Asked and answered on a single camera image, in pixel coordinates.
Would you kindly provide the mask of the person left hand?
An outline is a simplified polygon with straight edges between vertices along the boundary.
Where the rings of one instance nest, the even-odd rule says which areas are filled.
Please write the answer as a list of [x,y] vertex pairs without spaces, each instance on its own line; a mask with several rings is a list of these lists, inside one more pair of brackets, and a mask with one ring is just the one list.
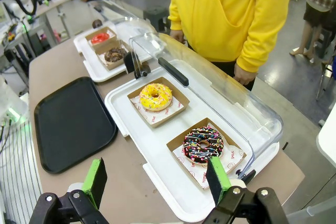
[[254,81],[257,76],[256,72],[249,72],[242,69],[237,63],[235,64],[234,69],[234,79],[240,84],[246,86],[250,82]]

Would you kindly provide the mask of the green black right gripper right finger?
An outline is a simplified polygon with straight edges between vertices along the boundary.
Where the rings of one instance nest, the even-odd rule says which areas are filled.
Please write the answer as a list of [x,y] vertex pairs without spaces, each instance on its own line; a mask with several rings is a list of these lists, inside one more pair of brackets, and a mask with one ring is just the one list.
[[206,178],[215,203],[203,223],[233,223],[236,218],[248,223],[288,223],[281,203],[272,188],[255,192],[233,186],[218,157],[210,157]]

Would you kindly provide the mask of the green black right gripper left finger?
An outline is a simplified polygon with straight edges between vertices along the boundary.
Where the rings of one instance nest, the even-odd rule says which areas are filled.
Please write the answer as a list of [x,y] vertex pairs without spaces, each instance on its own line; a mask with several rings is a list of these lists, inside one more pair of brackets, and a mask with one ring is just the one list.
[[108,223],[99,210],[107,178],[104,160],[94,159],[79,189],[40,195],[29,222]]

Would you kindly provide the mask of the person right hand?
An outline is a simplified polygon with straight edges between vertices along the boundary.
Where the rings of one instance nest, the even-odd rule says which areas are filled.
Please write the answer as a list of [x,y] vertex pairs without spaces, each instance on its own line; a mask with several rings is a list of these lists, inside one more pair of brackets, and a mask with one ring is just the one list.
[[171,30],[170,36],[182,44],[185,43],[184,33],[182,30]]

